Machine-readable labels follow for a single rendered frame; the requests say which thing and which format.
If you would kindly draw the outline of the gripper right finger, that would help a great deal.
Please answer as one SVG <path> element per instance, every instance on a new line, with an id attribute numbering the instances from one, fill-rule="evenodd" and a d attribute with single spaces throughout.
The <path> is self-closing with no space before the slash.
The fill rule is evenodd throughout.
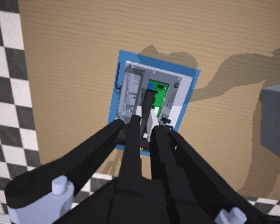
<path id="1" fill-rule="evenodd" d="M 217 224 L 276 224 L 239 195 L 178 132 L 165 132 L 154 109 L 147 137 L 151 179 L 164 179 L 172 224 L 210 224 L 205 211 Z"/>

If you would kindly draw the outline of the green circuit board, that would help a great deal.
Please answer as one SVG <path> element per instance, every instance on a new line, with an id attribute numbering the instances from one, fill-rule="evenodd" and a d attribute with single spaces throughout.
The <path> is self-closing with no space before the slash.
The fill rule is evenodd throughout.
<path id="1" fill-rule="evenodd" d="M 147 89 L 156 91 L 151 109 L 155 110 L 156 116 L 159 116 L 161 106 L 166 94 L 168 85 L 150 81 L 148 82 Z M 164 89 L 166 88 L 166 89 Z"/>

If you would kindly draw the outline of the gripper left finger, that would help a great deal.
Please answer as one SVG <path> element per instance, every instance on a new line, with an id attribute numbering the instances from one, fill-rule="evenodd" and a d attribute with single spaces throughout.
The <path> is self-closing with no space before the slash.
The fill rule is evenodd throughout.
<path id="1" fill-rule="evenodd" d="M 137 115 L 136 115 L 137 114 Z M 52 224 L 71 208 L 121 139 L 126 139 L 108 224 L 144 224 L 140 124 L 115 119 L 63 157 L 20 174 L 4 189 L 11 224 Z"/>

